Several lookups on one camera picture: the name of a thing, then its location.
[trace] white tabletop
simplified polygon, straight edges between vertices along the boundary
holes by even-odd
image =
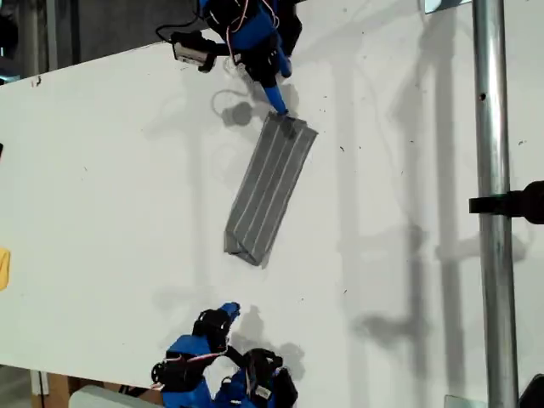
[[[544,4],[507,4],[523,188],[544,173]],[[236,301],[234,344],[283,354],[299,407],[485,399],[471,8],[310,0],[299,14],[283,90],[320,134],[266,269],[223,254],[269,110],[230,64],[201,74],[162,44],[0,88],[1,364],[149,385],[201,310]],[[513,230],[523,388],[544,369],[544,230]]]

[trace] blue robotic hand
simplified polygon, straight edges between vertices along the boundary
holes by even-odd
[[[155,388],[161,387],[167,408],[291,408],[298,392],[283,359],[255,348],[244,355],[228,345],[230,326],[240,314],[238,303],[206,310],[191,335],[183,335],[168,349],[166,359],[153,367]],[[233,360],[239,370],[225,378],[212,399],[204,370],[219,356]]]
[[[213,407],[204,370],[226,353],[230,326],[239,315],[238,303],[202,312],[192,334],[179,337],[167,350],[166,359],[153,367],[151,378],[154,384],[163,385],[166,407]]]
[[[300,0],[198,0],[199,16],[224,40],[216,44],[199,31],[172,35],[177,60],[199,65],[209,72],[218,55],[242,63],[251,79],[260,82],[269,102],[286,114],[275,76],[292,74],[289,57],[302,31],[296,3]]]

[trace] pole clamp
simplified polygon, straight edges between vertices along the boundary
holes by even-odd
[[[471,214],[524,217],[531,224],[544,224],[544,181],[535,181],[525,187],[525,190],[471,198],[468,206]]]

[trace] mark on table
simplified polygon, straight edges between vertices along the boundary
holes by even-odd
[[[32,87],[33,87],[33,88],[37,88],[37,87],[39,87],[41,84],[42,84],[42,76],[41,76],[41,75],[38,75],[38,76],[37,76],[37,80],[36,80],[35,82],[32,81]]]

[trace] gray towel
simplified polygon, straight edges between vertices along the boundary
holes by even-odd
[[[269,253],[317,132],[269,113],[224,234],[224,251],[259,266]]]

